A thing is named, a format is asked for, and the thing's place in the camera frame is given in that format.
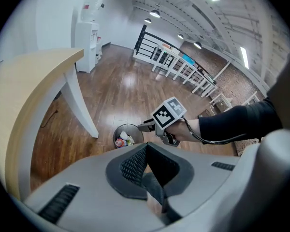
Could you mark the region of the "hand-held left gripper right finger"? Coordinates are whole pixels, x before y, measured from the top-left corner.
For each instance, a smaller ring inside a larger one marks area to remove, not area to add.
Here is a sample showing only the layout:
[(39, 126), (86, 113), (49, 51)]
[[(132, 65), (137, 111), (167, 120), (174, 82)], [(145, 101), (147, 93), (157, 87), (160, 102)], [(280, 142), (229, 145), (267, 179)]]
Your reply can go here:
[(229, 178), (239, 157), (190, 152), (147, 144), (147, 163), (154, 180), (148, 190), (162, 200), (161, 226), (226, 226), (234, 208)]

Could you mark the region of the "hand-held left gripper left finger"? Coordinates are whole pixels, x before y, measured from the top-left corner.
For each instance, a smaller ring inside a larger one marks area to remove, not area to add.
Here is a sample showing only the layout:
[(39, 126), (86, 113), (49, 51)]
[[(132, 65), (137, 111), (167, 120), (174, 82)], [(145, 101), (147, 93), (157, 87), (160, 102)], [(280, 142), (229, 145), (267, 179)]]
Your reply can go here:
[(141, 187), (146, 144), (77, 161), (55, 175), (25, 204), (39, 228), (56, 232), (156, 232), (164, 227)]

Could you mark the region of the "person's right hand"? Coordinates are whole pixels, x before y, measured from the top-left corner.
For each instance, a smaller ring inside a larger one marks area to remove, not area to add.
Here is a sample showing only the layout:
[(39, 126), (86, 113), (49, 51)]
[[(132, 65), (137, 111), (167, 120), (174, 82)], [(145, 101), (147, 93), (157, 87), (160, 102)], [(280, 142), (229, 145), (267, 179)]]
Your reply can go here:
[[(200, 137), (201, 133), (199, 120), (198, 119), (188, 120), (188, 123), (193, 132)], [(174, 135), (175, 139), (178, 141), (200, 142), (189, 132), (188, 126), (186, 125), (185, 120), (183, 118), (177, 120), (175, 123), (171, 124), (165, 130), (168, 133)]]

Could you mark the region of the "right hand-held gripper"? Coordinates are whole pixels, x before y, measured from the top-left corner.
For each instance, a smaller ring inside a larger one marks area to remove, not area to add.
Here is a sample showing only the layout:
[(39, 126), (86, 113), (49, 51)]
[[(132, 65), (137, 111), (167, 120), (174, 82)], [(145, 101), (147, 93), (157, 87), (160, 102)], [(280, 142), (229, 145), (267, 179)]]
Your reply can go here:
[(180, 141), (176, 140), (175, 136), (168, 133), (166, 128), (181, 119), (186, 112), (187, 110), (182, 103), (176, 97), (171, 97), (165, 100), (152, 112), (151, 119), (144, 121), (144, 123), (138, 125), (137, 128), (142, 132), (155, 131), (156, 136), (159, 137), (164, 144), (178, 146)]

